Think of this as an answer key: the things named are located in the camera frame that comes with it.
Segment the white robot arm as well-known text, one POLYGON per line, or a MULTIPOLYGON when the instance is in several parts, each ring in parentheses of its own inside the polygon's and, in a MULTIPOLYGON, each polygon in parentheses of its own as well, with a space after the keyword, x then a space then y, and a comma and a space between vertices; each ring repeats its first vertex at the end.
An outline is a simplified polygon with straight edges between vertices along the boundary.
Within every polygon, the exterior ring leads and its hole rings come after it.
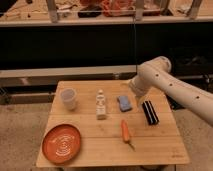
POLYGON ((138 66, 129 87, 139 98, 156 87, 213 127, 213 94, 171 76, 171 69, 170 60, 164 56, 146 61, 138 66))

